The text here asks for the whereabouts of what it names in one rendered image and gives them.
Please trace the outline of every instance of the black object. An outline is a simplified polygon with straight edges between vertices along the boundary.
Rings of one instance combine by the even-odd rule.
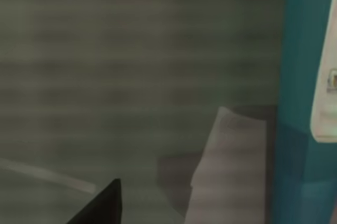
[[[122,184],[113,180],[67,224],[121,224]]]

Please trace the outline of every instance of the gray wall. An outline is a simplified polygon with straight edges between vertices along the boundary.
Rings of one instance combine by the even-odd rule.
[[[158,156],[201,151],[218,106],[275,104],[284,0],[0,0],[0,157],[121,177],[124,223],[182,223]],[[0,170],[1,223],[92,196]]]

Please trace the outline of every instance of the paper piece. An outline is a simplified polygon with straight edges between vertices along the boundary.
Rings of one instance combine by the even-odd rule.
[[[264,221],[266,122],[221,107],[193,175],[185,224]]]

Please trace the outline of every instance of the white strip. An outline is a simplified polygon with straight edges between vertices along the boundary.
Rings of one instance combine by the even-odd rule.
[[[96,186],[92,183],[78,180],[67,175],[61,175],[43,168],[38,168],[3,158],[0,158],[0,168],[67,186],[79,191],[87,192],[89,194],[93,194],[96,191]]]

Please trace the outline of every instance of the white plastic object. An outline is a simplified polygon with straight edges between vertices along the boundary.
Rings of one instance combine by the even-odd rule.
[[[332,0],[310,122],[318,142],[337,142],[337,0]]]

